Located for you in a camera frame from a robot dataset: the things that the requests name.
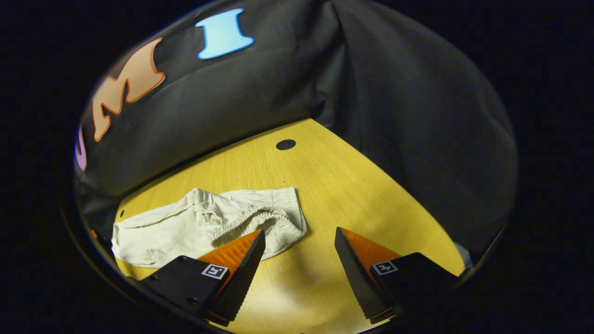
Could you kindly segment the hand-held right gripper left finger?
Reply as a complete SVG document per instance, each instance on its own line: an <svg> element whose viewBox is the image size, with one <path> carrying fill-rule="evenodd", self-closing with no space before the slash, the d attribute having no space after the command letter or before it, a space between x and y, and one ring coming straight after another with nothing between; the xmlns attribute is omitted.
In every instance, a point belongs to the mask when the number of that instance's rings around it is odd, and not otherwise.
<svg viewBox="0 0 594 334"><path fill-rule="evenodd" d="M140 287L202 321L234 321L265 251L256 230L194 259L178 256L139 281Z"/></svg>

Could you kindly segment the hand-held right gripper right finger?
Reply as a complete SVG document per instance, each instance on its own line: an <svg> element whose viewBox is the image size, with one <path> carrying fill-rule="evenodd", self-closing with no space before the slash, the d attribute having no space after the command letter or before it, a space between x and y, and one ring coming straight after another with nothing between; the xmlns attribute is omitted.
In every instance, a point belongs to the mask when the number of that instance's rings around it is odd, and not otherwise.
<svg viewBox="0 0 594 334"><path fill-rule="evenodd" d="M359 307L373 324L433 306L458 281L420 252L402 256L342 227L336 228L335 249Z"/></svg>

